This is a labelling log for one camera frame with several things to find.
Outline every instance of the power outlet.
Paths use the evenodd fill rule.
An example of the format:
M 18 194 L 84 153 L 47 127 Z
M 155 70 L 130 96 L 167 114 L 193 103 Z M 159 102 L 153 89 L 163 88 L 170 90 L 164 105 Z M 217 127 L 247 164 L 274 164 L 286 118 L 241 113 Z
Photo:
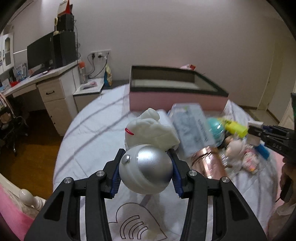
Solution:
M 92 51 L 91 54 L 94 53 L 96 58 L 99 57 L 99 56 L 105 57 L 105 56 L 108 56 L 110 54 L 110 51 L 111 51 L 111 49 Z

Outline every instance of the teal ball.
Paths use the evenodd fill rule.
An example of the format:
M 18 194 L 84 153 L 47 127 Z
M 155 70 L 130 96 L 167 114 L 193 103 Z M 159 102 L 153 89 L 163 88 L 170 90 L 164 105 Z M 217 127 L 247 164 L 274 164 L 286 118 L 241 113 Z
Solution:
M 208 118 L 207 121 L 210 126 L 210 132 L 212 133 L 217 146 L 221 145 L 225 138 L 224 126 L 222 125 L 221 121 L 214 117 Z

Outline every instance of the desk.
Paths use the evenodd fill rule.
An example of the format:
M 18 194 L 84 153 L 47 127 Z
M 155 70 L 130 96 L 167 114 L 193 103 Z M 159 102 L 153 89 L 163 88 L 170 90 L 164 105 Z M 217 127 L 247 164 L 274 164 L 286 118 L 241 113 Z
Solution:
M 47 113 L 59 135 L 64 136 L 66 130 L 77 115 L 77 107 L 73 98 L 76 87 L 80 86 L 77 62 L 72 62 L 47 74 L 38 74 L 27 78 L 16 86 L 6 90 L 4 96 L 20 96 L 38 88 Z
M 76 65 L 77 65 L 77 61 L 72 62 L 72 63 L 70 63 L 70 64 L 68 64 L 66 66 L 60 67 L 58 69 L 52 69 L 47 74 L 37 74 L 37 75 L 35 75 L 35 76 L 31 77 L 31 78 L 28 77 L 25 80 L 18 83 L 16 86 L 11 87 L 10 89 L 4 91 L 4 96 L 7 97 L 7 96 L 9 96 L 11 94 L 14 94 L 13 97 L 16 97 L 16 96 L 19 96 L 19 95 L 24 94 L 26 92 L 29 92 L 31 90 L 34 90 L 34 89 L 36 89 L 36 83 L 41 82 L 43 80 L 53 78 L 53 77 L 57 77 L 57 76 L 61 75 L 62 73 L 66 72 L 67 70 L 71 69 L 72 67 L 74 67 Z M 79 80 L 78 80 L 78 82 L 75 81 L 75 84 L 77 86 L 79 86 L 80 85 Z M 26 87 L 30 87 L 32 85 L 33 86 L 35 85 L 35 88 L 33 88 L 31 90 L 29 90 L 29 88 L 28 88 L 28 91 L 25 91 L 25 92 L 23 92 L 21 94 L 17 93 L 18 91 L 20 91 L 20 90 L 22 90 L 22 89 L 24 89 Z

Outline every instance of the yellow object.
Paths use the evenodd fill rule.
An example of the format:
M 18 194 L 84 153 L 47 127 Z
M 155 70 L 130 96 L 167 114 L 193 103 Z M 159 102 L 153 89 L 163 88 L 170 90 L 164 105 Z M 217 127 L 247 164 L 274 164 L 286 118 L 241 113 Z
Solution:
M 107 73 L 106 80 L 108 82 L 108 85 L 111 86 L 112 85 L 112 74 L 111 74 L 111 69 L 110 69 L 108 64 L 106 64 L 105 70 L 106 70 L 106 73 Z
M 239 138 L 244 138 L 248 134 L 248 128 L 232 120 L 226 120 L 218 118 L 225 130 L 229 131 L 231 134 L 237 134 Z

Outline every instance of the speaker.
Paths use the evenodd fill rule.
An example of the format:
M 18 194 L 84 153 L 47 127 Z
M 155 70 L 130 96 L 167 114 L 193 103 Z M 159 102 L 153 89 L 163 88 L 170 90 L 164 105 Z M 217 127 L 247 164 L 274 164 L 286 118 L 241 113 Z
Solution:
M 53 64 L 60 68 L 77 60 L 75 33 L 64 31 L 53 37 Z
M 58 16 L 57 31 L 74 31 L 74 16 L 68 13 Z

